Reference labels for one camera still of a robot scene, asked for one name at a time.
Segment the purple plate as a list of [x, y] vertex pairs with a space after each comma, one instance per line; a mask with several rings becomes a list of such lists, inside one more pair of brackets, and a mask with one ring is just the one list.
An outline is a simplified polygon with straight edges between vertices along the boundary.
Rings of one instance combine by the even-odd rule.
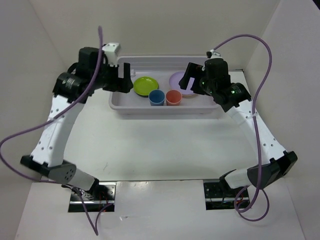
[[193, 94], [193, 92], [190, 92], [187, 89], [182, 89], [179, 85], [180, 80], [183, 78], [184, 76], [184, 72], [183, 71], [179, 71], [174, 73], [170, 78], [169, 78], [169, 86], [172, 90], [177, 90], [179, 91], [182, 95], [190, 95]]

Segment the green plate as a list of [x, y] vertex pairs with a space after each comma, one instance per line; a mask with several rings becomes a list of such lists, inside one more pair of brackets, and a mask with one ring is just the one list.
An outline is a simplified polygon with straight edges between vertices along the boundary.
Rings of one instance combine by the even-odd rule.
[[150, 92], [159, 88], [158, 82], [149, 76], [137, 78], [133, 83], [133, 90], [142, 97], [148, 97]]

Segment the pink cup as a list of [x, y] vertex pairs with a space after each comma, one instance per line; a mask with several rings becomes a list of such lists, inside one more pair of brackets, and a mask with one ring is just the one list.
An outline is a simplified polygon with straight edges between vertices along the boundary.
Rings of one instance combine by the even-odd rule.
[[178, 90], [169, 90], [165, 95], [167, 106], [179, 106], [182, 101], [182, 94]]

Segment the blue cup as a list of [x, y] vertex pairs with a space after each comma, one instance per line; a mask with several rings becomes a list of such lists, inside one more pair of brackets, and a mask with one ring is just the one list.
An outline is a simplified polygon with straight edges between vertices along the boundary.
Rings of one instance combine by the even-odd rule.
[[163, 106], [165, 102], [165, 93], [162, 90], [155, 89], [148, 95], [151, 106]]

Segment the yellow plate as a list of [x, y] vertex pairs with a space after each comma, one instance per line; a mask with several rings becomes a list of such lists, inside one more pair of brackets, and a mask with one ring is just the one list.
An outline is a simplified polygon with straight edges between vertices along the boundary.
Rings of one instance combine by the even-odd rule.
[[195, 93], [193, 93], [193, 94], [182, 94], [182, 97], [183, 97], [183, 98], [193, 98], [193, 97], [195, 97], [195, 96], [196, 96]]

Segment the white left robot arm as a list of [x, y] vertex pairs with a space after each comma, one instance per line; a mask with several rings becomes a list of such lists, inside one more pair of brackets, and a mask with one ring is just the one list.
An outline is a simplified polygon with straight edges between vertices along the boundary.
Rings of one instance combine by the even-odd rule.
[[123, 76], [119, 77], [118, 54], [120, 44], [105, 44], [98, 58], [99, 49], [83, 47], [78, 61], [61, 73], [53, 88], [50, 124], [44, 127], [35, 149], [24, 155], [20, 163], [58, 184], [81, 190], [88, 200], [94, 200], [104, 191], [100, 181], [83, 172], [64, 159], [68, 138], [79, 113], [88, 97], [102, 89], [109, 92], [129, 93], [133, 88], [130, 64], [124, 63]]

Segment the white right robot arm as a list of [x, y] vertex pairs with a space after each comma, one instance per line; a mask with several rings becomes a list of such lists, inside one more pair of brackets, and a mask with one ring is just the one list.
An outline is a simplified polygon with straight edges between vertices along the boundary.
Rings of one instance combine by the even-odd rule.
[[190, 62], [178, 84], [185, 90], [190, 81], [194, 93], [212, 97], [234, 120], [257, 154], [257, 165], [231, 170], [220, 177], [219, 191], [223, 196], [229, 197], [237, 188], [245, 186], [262, 190], [291, 170], [298, 160], [297, 154], [287, 151], [275, 139], [253, 109], [253, 100], [246, 87], [231, 81], [228, 64], [223, 58], [208, 59], [204, 65]]

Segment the lavender plastic bin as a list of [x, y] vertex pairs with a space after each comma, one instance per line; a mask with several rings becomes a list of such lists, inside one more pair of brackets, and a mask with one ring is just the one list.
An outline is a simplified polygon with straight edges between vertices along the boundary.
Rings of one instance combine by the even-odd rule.
[[[119, 74], [123, 73], [124, 63], [130, 64], [131, 80], [151, 77], [158, 82], [158, 89], [165, 94], [172, 90], [170, 77], [177, 72], [184, 72], [189, 62], [202, 65], [203, 56], [122, 56], [118, 60]], [[112, 92], [109, 106], [123, 115], [196, 115], [210, 114], [218, 106], [206, 95], [194, 94], [183, 97], [178, 106], [152, 106], [148, 97], [138, 95], [133, 89], [129, 93]]]

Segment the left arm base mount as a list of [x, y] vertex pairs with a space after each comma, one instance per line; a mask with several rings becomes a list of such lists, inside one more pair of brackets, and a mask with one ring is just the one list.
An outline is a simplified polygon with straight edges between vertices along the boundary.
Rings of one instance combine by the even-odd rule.
[[[88, 192], [79, 189], [79, 193], [83, 199], [86, 209], [89, 213], [98, 213], [100, 210], [103, 212], [115, 211], [115, 198], [116, 198], [116, 182], [100, 182], [99, 189], [93, 195]], [[81, 198], [78, 193], [71, 190], [69, 205], [69, 213], [83, 213], [84, 208], [81, 202]]]

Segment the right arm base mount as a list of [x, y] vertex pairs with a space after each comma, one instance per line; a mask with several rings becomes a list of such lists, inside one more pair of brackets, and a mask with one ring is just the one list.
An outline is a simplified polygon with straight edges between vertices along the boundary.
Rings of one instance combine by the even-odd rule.
[[227, 189], [222, 187], [218, 179], [204, 180], [203, 191], [206, 210], [233, 210], [235, 208], [235, 201], [237, 204], [240, 204], [240, 209], [246, 208], [251, 202], [248, 191], [245, 190], [236, 198], [236, 195], [242, 188]]

